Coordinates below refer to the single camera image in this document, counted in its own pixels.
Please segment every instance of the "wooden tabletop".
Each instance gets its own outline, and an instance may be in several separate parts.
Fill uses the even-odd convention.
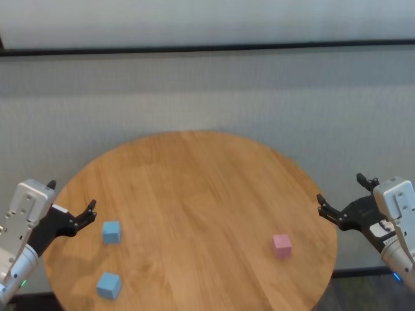
[[[113,149],[84,167],[57,204],[97,219],[45,252],[67,311],[310,310],[330,280],[334,226],[318,216],[318,187],[292,161],[255,141],[215,132],[163,133]],[[119,220],[120,244],[101,228]],[[289,234],[277,259],[272,235]],[[116,301],[97,295],[119,274]]]

